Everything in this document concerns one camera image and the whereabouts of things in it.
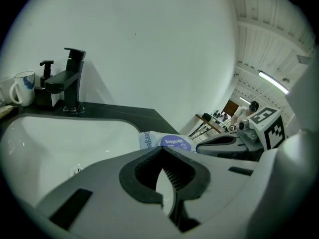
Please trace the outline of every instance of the fluorescent light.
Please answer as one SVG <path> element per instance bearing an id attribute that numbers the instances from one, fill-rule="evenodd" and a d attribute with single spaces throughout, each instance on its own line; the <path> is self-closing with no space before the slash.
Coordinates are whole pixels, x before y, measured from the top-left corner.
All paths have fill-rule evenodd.
<path id="1" fill-rule="evenodd" d="M 280 89 L 285 94 L 289 93 L 289 90 L 286 89 L 283 85 L 281 85 L 278 81 L 276 81 L 274 78 L 270 77 L 268 74 L 260 71 L 259 76 L 263 77 L 265 80 L 269 81 L 270 83 L 274 84 L 278 89 Z"/>
<path id="2" fill-rule="evenodd" d="M 245 101 L 246 103 L 250 104 L 250 102 L 248 102 L 246 99 L 243 99 L 242 97 L 240 97 L 240 99 L 241 99 L 242 101 Z"/>

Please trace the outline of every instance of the black soap dispenser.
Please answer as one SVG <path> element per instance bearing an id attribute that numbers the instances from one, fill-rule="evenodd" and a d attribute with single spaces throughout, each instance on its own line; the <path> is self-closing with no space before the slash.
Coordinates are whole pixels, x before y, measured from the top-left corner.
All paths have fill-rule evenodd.
<path id="1" fill-rule="evenodd" d="M 40 63 L 40 66 L 44 65 L 44 71 L 40 78 L 40 87 L 34 88 L 35 102 L 41 109 L 44 110 L 52 109 L 60 99 L 60 94 L 52 94 L 44 88 L 44 82 L 52 77 L 51 64 L 54 64 L 53 60 L 43 60 Z"/>
<path id="2" fill-rule="evenodd" d="M 42 88 L 44 88 L 44 81 L 46 81 L 47 79 L 52 77 L 52 75 L 51 75 L 51 64 L 54 64 L 53 60 L 43 60 L 40 63 L 40 66 L 44 65 L 43 75 L 41 76 L 41 79 L 40 79 L 40 86 Z"/>

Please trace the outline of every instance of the countertop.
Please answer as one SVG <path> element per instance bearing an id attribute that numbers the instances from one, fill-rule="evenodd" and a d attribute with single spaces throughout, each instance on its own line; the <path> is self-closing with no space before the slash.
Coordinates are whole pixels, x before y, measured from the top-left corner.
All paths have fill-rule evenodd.
<path id="1" fill-rule="evenodd" d="M 51 111 L 40 109 L 36 103 L 30 106 L 18 106 L 10 114 L 0 120 L 2 133 L 7 126 L 18 117 L 52 117 L 73 119 L 101 119 L 122 120 L 136 127 L 140 132 L 157 131 L 161 133 L 179 134 L 158 112 L 154 109 L 136 108 L 127 106 L 115 106 L 96 103 L 80 102 L 83 112 L 77 114 L 63 111 L 64 102 L 59 100 Z"/>

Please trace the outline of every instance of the mug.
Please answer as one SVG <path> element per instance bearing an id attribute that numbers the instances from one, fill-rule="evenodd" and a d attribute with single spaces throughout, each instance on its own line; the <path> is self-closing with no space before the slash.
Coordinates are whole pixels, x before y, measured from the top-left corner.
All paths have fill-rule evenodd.
<path id="1" fill-rule="evenodd" d="M 0 99 L 3 99 L 6 104 L 10 104 L 12 102 L 9 95 L 9 90 L 13 83 L 13 76 L 6 76 L 0 79 Z"/>
<path id="2" fill-rule="evenodd" d="M 22 72 L 14 77 L 14 84 L 11 86 L 9 95 L 15 104 L 22 106 L 29 106 L 34 101 L 34 72 Z M 15 89 L 19 101 L 13 97 L 13 90 Z"/>

